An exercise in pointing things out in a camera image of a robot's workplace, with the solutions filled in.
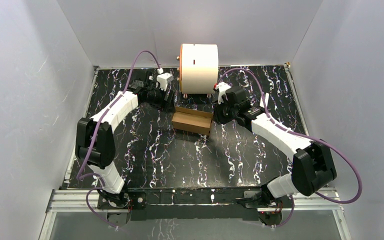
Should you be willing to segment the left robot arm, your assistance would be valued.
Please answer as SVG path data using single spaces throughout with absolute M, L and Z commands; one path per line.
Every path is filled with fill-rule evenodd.
M 97 192 L 112 207 L 124 208 L 131 198 L 125 181 L 117 170 L 114 131 L 125 117 L 145 103 L 160 112 L 174 112 L 174 95 L 169 84 L 174 76 L 159 68 L 154 74 L 138 69 L 128 75 L 125 88 L 113 100 L 92 117 L 83 117 L 77 122 L 75 156 L 82 161 L 77 178 L 83 179 L 85 167 L 92 170 L 102 187 Z

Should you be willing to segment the brown cardboard box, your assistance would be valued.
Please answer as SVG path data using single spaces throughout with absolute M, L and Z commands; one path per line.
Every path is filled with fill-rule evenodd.
M 213 113 L 184 107 L 175 107 L 171 123 L 174 129 L 209 136 Z

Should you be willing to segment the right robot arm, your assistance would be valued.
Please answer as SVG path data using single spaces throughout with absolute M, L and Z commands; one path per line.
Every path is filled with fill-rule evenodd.
M 331 150 L 315 140 L 297 136 L 269 116 L 266 98 L 253 106 L 246 91 L 225 83 L 214 86 L 213 121 L 227 124 L 236 121 L 240 126 L 269 141 L 292 161 L 292 170 L 265 183 L 261 192 L 238 201 L 246 206 L 257 202 L 275 207 L 284 196 L 311 196 L 337 177 Z

